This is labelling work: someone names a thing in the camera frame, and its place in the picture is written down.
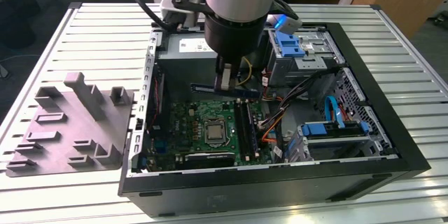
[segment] chip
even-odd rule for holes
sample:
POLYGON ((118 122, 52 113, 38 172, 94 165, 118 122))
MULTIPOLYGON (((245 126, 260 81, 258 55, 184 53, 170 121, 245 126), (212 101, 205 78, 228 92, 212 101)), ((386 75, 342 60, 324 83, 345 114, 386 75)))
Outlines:
POLYGON ((206 127, 206 138, 209 140, 222 139, 222 126, 221 125, 209 125, 206 127))
POLYGON ((226 140, 225 134, 225 120, 206 119, 204 122, 204 142, 212 147, 218 147, 226 140))

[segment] green circuit board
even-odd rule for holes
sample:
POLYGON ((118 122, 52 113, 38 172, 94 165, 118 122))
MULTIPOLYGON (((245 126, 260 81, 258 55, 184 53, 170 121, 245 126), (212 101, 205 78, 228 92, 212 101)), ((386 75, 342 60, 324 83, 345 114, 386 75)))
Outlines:
MULTIPOLYGON (((250 112, 254 120, 261 120, 261 106, 250 103, 250 112)), ((174 170, 174 156, 192 153, 234 153, 234 166, 270 163, 269 147, 260 148, 260 157, 253 160, 241 160, 238 135, 236 132, 233 101, 198 101, 170 104, 169 136, 165 143, 165 152, 157 153, 157 166, 161 170, 174 170), (224 142, 206 143, 205 128, 210 125, 222 125, 224 142)))

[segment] blue light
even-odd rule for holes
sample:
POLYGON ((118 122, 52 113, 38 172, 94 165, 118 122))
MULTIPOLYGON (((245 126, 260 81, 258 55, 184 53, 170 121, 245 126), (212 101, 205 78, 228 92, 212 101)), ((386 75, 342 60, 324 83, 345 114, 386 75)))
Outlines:
POLYGON ((286 20, 286 15, 281 15, 277 24, 274 24, 273 29, 277 29, 277 27, 285 22, 286 20))

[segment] metal slotted table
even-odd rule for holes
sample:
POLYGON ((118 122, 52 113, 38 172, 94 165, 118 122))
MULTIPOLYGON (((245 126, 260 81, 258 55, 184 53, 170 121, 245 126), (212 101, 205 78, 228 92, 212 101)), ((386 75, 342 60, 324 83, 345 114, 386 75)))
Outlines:
MULTIPOLYGON (((5 166, 36 111, 40 86, 81 71, 100 90, 138 90, 152 20, 136 4, 72 5, 0 127, 0 223, 140 223, 150 219, 117 196, 120 170, 9 178, 5 166)), ((149 5, 158 14, 156 4, 149 5)), ((337 22, 389 98, 432 169, 354 201, 181 216, 172 222, 442 222, 448 216, 448 88, 382 11, 292 5, 304 22, 337 22)))

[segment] floor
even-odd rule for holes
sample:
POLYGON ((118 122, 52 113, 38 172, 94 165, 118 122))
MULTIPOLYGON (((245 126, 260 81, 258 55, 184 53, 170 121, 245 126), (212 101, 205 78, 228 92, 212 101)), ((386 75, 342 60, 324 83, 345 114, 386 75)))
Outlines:
MULTIPOLYGON (((20 50, 10 50, 0 44, 0 60, 14 55, 32 55, 16 57, 1 62, 12 73, 8 80, 0 80, 0 123, 14 102, 16 96, 34 67, 48 40, 64 16, 70 2, 92 3, 133 3, 133 0, 37 0, 41 11, 29 19, 36 34, 34 43, 20 50)), ((410 42, 430 63, 432 67, 448 82, 448 61, 444 59, 448 52, 448 29, 436 27, 430 21, 424 23, 410 42)))

